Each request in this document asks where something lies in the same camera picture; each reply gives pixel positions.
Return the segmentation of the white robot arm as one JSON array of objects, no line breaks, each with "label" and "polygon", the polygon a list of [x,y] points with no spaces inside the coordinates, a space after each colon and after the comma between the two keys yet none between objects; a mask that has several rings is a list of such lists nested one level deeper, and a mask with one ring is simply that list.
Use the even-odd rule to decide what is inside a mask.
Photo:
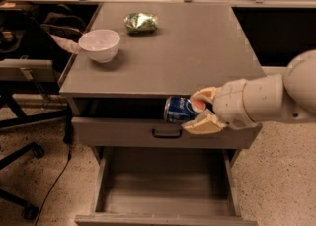
[{"label": "white robot arm", "polygon": [[293,58],[280,74],[240,79],[191,95],[212,104],[182,125],[190,134],[210,134],[225,127],[253,128],[266,121],[308,123],[316,120],[316,50]]}]

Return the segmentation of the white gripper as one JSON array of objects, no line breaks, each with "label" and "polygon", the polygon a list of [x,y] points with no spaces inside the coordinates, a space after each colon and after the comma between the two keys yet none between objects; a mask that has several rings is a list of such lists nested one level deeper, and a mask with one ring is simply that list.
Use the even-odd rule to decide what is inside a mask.
[{"label": "white gripper", "polygon": [[234,129],[256,127],[244,107],[244,89],[247,80],[240,79],[220,87],[203,88],[190,96],[191,100],[213,104],[213,111],[205,110],[194,120],[182,124],[182,129],[194,135],[220,132],[226,124]]}]

